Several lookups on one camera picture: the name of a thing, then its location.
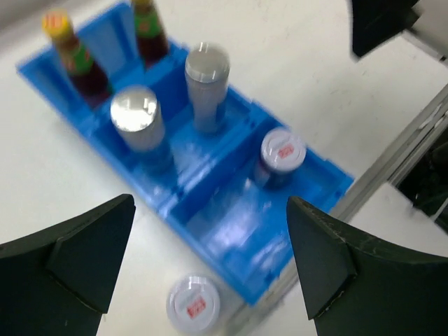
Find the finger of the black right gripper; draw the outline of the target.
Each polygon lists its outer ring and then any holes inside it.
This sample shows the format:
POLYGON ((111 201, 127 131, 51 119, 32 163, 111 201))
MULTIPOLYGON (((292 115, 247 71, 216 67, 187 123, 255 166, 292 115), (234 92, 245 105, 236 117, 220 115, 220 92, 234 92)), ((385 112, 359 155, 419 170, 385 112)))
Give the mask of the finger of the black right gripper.
POLYGON ((418 20, 417 0, 351 0, 351 48, 362 58, 381 44, 410 30, 418 20))

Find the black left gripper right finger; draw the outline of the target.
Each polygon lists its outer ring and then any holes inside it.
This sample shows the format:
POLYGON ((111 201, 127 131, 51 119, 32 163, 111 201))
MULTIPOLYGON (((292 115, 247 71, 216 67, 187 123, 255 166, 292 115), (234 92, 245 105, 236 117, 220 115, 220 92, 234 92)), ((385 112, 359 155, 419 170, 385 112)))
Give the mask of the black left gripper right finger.
POLYGON ((359 230, 299 197, 288 232, 319 335, 446 335, 447 259, 359 230))

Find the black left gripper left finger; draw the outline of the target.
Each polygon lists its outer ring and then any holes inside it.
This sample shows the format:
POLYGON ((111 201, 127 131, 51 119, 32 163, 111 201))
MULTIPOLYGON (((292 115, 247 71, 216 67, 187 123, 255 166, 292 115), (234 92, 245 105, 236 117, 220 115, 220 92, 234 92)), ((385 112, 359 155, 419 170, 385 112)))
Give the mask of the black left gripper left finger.
POLYGON ((2 335, 96 335, 107 314, 136 207, 117 196, 1 245, 2 335))

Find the silver blue shaker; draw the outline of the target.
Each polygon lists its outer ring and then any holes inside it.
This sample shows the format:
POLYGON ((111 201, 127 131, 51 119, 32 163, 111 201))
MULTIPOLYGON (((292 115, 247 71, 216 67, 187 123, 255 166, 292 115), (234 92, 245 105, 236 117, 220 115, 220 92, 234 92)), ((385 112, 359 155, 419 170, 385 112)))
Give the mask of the silver blue shaker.
POLYGON ((172 165, 173 154, 154 91, 142 85, 122 89, 111 100, 110 119, 151 172, 161 173, 172 165))
POLYGON ((198 131, 211 134, 221 128, 229 74, 230 58, 218 44, 201 42, 189 51, 185 79, 198 131))

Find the sauce bottle yellow cap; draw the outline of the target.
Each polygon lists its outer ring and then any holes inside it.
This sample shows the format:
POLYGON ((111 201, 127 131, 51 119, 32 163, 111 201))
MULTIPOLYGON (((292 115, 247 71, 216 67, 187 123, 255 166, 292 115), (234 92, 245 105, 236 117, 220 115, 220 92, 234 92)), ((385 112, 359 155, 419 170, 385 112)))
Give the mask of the sauce bottle yellow cap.
POLYGON ((137 48, 146 68, 169 54, 169 42, 157 6, 151 0, 132 0, 137 48))
POLYGON ((65 10, 49 10, 42 19, 42 29, 57 50, 73 86, 92 108, 106 101, 113 88, 87 45, 80 40, 65 10))

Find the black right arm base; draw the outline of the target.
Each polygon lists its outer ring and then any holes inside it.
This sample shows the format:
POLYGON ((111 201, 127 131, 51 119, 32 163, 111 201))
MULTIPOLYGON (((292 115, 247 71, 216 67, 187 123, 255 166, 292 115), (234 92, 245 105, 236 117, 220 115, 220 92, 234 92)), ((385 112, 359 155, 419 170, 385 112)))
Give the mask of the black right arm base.
POLYGON ((398 184, 398 189, 414 209, 427 217, 438 214, 435 223, 447 233, 447 130, 398 184))

